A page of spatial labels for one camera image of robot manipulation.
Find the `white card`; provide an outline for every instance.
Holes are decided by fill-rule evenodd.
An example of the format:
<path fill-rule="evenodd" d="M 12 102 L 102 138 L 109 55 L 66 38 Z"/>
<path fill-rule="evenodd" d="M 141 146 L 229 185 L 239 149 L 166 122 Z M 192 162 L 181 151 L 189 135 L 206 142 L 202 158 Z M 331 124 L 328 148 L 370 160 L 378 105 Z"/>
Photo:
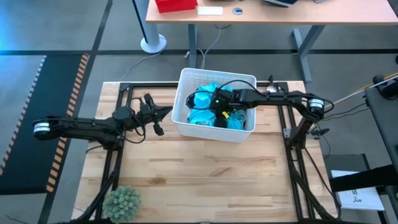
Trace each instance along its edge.
<path fill-rule="evenodd" d="M 332 170 L 332 177 L 356 174 L 355 171 Z M 375 187 L 337 192 L 341 208 L 384 211 L 384 206 Z"/>
<path fill-rule="evenodd" d="M 198 15 L 200 16 L 222 16 L 224 14 L 223 7 L 198 7 Z"/>

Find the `green plant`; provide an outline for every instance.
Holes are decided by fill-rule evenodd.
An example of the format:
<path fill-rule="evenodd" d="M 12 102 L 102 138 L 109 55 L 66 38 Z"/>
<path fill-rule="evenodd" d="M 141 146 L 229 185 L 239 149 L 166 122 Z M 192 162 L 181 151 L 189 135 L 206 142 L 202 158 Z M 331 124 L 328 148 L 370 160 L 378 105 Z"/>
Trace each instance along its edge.
<path fill-rule="evenodd" d="M 136 217 L 140 204 L 141 196 L 135 189 L 120 186 L 104 201 L 104 214 L 114 223 L 129 221 Z"/>

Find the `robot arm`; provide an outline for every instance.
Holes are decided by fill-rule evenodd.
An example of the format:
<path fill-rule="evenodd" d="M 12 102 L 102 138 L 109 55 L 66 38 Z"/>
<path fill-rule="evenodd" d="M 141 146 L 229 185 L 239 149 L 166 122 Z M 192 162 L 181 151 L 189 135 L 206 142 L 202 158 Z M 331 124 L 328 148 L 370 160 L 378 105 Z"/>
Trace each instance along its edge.
<path fill-rule="evenodd" d="M 145 130 L 145 125 L 154 123 L 157 135 L 164 134 L 159 122 L 172 110 L 171 106 L 157 106 L 149 94 L 140 98 L 140 111 L 136 114 L 129 106 L 118 108 L 111 118 L 61 118 L 48 116 L 33 123 L 34 136 L 38 140 L 59 137 L 98 141 L 104 149 L 118 150 L 123 143 L 123 133 L 137 128 Z"/>
<path fill-rule="evenodd" d="M 311 126 L 323 119 L 325 100 L 313 94 L 304 94 L 299 91 L 261 93 L 255 89 L 240 89 L 232 92 L 217 89 L 211 97 L 209 108 L 216 115 L 216 119 L 225 119 L 225 113 L 264 105 L 291 106 L 303 116 L 300 124 L 297 127 L 292 127 L 285 134 L 289 136 L 287 140 L 289 146 L 303 149 Z"/>

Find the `desk surface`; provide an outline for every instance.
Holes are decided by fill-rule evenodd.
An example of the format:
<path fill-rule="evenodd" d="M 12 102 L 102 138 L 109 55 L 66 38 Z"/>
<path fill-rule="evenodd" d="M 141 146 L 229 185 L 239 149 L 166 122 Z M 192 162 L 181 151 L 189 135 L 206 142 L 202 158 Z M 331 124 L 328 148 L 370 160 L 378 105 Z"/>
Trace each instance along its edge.
<path fill-rule="evenodd" d="M 291 91 L 305 91 L 301 81 L 288 83 Z M 118 89 L 118 82 L 103 84 L 97 118 L 111 116 Z M 150 93 L 156 104 L 172 106 L 175 91 L 175 88 L 136 88 L 133 95 Z M 133 108 L 137 107 L 138 101 L 133 101 Z M 256 129 L 240 144 L 181 136 L 171 113 L 161 126 L 164 136 L 156 136 L 148 126 L 143 143 L 127 142 L 124 147 L 119 184 L 131 185 L 142 195 L 142 207 L 135 222 L 297 221 L 275 106 L 257 107 Z M 131 133 L 127 137 L 139 139 Z M 309 139 L 307 148 L 327 179 L 318 141 Z M 87 154 L 76 208 L 85 210 L 99 191 L 105 157 L 103 149 Z M 335 214 L 333 199 L 322 186 L 308 156 L 304 155 L 304 161 L 312 192 Z M 81 211 L 75 209 L 73 218 L 79 215 Z"/>
<path fill-rule="evenodd" d="M 149 1 L 147 22 L 151 23 L 266 23 L 297 25 L 328 24 L 398 24 L 387 0 L 298 0 L 292 7 L 273 6 L 262 0 L 217 2 L 198 0 L 199 6 L 222 6 L 222 16 L 198 16 L 197 10 L 159 13 L 155 0 Z M 240 7 L 243 14 L 234 15 Z"/>

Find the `teal fabric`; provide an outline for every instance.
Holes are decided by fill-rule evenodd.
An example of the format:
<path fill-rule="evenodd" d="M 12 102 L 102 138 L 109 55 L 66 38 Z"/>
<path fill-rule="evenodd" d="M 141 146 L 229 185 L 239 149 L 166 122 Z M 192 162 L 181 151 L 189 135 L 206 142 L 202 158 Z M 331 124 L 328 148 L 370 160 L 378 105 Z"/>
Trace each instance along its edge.
<path fill-rule="evenodd" d="M 199 86 L 197 91 L 209 91 L 214 92 L 218 87 L 217 83 L 210 83 L 205 86 Z M 232 87 L 224 86 L 223 90 L 233 91 Z M 208 108 L 210 106 L 211 93 L 196 93 L 193 102 L 195 103 L 195 108 Z M 236 111 L 229 115 L 227 119 L 228 129 L 243 130 L 243 124 L 246 120 L 245 111 Z M 188 118 L 188 123 L 199 124 L 204 126 L 214 126 L 215 114 L 210 110 L 196 110 L 191 109 L 190 116 Z"/>

